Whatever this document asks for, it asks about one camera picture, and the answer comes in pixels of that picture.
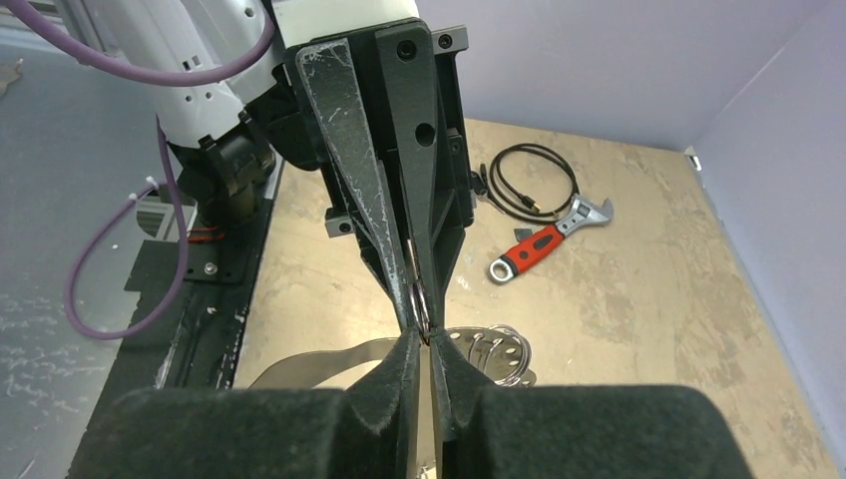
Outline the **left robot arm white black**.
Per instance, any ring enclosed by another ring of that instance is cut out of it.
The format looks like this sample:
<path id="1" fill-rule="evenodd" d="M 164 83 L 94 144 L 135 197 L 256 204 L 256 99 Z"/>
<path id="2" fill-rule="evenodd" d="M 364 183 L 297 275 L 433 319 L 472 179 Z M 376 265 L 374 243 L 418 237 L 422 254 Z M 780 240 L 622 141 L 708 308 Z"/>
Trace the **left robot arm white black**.
<path id="1" fill-rule="evenodd" d="M 277 159 L 322 174 L 402 327 L 444 322 L 473 222 L 457 75 L 463 26 L 413 1 L 95 1 L 110 56 L 9 9 L 85 65 L 149 88 L 180 189 L 211 224 L 247 222 Z"/>

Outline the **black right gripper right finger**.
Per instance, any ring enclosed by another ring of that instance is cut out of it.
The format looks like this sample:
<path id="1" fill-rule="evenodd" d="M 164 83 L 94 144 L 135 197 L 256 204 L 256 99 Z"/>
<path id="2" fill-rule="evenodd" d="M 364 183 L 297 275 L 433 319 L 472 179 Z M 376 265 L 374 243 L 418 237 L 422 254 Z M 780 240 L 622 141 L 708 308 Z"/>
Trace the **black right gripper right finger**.
<path id="1" fill-rule="evenodd" d="M 430 336 L 442 478 L 750 478 L 723 414 L 671 384 L 504 387 Z"/>

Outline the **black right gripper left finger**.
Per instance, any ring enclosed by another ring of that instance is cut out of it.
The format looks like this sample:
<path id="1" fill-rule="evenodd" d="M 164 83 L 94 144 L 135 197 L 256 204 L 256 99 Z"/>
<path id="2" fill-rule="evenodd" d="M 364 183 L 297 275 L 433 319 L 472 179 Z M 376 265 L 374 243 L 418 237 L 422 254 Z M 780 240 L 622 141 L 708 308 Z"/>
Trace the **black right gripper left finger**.
<path id="1" fill-rule="evenodd" d="M 231 389 L 208 400 L 226 422 L 189 478 L 410 478 L 420 343 L 403 333 L 347 389 Z"/>

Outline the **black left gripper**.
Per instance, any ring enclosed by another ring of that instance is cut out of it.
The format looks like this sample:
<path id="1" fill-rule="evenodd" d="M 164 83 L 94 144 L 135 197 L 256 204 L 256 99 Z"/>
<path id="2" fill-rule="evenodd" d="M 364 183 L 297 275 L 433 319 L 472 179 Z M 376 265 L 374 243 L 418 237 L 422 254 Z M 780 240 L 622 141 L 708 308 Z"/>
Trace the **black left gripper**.
<path id="1" fill-rule="evenodd" d="M 431 30 L 412 18 L 316 36 L 284 52 L 315 149 L 304 168 L 322 168 L 334 195 L 351 194 L 403 329 L 415 330 L 417 319 L 397 224 L 428 321 L 442 327 L 474 221 L 457 69 L 468 47 L 465 26 Z"/>

